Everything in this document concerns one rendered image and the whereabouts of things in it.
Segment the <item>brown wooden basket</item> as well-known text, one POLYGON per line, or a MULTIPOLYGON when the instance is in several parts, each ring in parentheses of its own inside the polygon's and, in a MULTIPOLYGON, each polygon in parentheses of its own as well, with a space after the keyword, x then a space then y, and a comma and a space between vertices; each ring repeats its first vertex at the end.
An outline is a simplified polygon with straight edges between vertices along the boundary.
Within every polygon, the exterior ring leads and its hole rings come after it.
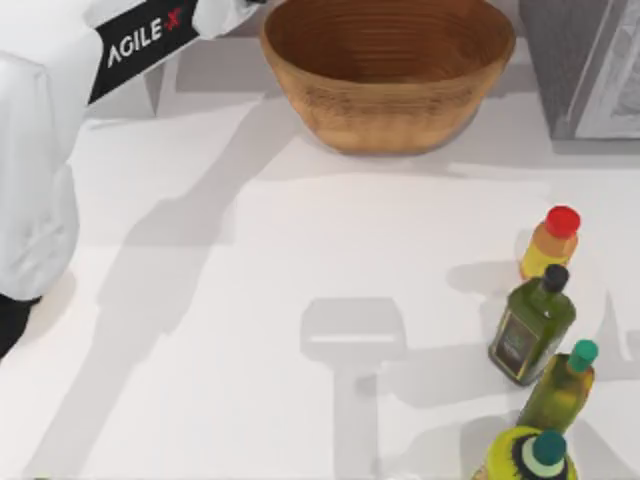
POLYGON ((393 155, 453 137, 502 75, 516 35, 489 0, 282 0, 260 41, 322 143, 393 155))

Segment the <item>yellow bottle with red cap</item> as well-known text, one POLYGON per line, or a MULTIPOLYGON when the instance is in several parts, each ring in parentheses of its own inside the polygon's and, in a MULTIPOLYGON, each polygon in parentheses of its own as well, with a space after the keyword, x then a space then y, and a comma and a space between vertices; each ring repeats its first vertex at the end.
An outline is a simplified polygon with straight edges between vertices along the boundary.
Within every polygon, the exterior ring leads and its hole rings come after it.
POLYGON ((540 277, 551 264, 567 266, 578 245, 579 213, 568 205, 552 207, 534 229, 519 262, 523 280, 540 277))

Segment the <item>dark green square bottle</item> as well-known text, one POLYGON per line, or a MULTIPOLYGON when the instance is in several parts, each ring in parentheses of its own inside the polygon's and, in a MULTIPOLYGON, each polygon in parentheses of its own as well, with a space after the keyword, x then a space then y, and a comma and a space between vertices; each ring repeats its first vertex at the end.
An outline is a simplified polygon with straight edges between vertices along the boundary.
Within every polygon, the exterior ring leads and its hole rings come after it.
POLYGON ((568 269, 550 264, 507 297, 488 354, 514 383, 533 383, 576 319, 576 307, 564 293, 568 269))

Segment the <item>olive bottle with teal cap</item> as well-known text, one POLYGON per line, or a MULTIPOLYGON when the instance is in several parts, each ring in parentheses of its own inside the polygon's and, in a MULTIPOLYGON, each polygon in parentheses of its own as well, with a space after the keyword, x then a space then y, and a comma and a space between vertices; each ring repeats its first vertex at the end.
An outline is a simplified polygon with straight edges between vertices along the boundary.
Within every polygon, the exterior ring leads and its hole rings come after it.
POLYGON ((517 418, 517 426, 564 434, 586 405, 595 380, 599 347, 577 341, 570 353, 554 354, 517 418))

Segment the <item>yellow-green bottle with teal cap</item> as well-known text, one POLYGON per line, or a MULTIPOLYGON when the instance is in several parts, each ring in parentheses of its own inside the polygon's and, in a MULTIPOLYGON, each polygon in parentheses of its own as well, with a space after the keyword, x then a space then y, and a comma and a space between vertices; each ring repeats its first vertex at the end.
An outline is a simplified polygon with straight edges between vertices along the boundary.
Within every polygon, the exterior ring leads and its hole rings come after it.
POLYGON ((578 480, 578 473, 561 433, 516 426, 494 439, 470 480, 578 480))

